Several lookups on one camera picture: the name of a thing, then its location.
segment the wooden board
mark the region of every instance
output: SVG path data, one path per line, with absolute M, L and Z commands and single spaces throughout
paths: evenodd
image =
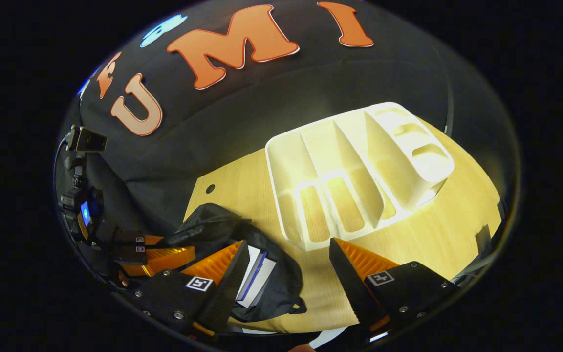
M 455 169 L 440 194 L 409 218 L 351 242 L 396 263 L 420 261 L 451 279 L 478 254 L 475 234 L 485 225 L 489 226 L 491 236 L 496 232 L 500 198 L 487 174 L 464 149 L 435 127 L 425 125 L 455 160 Z M 206 194 L 211 184 L 215 189 Z M 264 149 L 197 179 L 185 218 L 208 202 L 252 219 L 253 225 L 295 259 L 303 272 L 301 297 L 308 308 L 306 313 L 285 314 L 256 323 L 230 318 L 230 323 L 278 332 L 321 331 L 358 323 L 329 262 L 329 249 L 303 252 L 284 240 Z M 386 213 L 392 210 L 387 207 L 382 217 L 388 217 Z

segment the dark background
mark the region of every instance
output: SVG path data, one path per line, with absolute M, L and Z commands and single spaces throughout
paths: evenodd
M 188 350 L 92 280 L 49 198 L 54 136 L 72 96 L 108 53 L 185 4 L 0 4 L 0 350 Z M 527 172 L 502 258 L 455 306 L 385 350 L 563 351 L 563 2 L 385 6 L 478 67 L 514 118 Z

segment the fisheye lens view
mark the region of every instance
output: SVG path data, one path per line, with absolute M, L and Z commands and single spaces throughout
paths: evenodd
M 387 7 L 208 0 L 122 39 L 71 88 L 54 216 L 179 343 L 382 346 L 510 235 L 522 156 L 500 95 Z

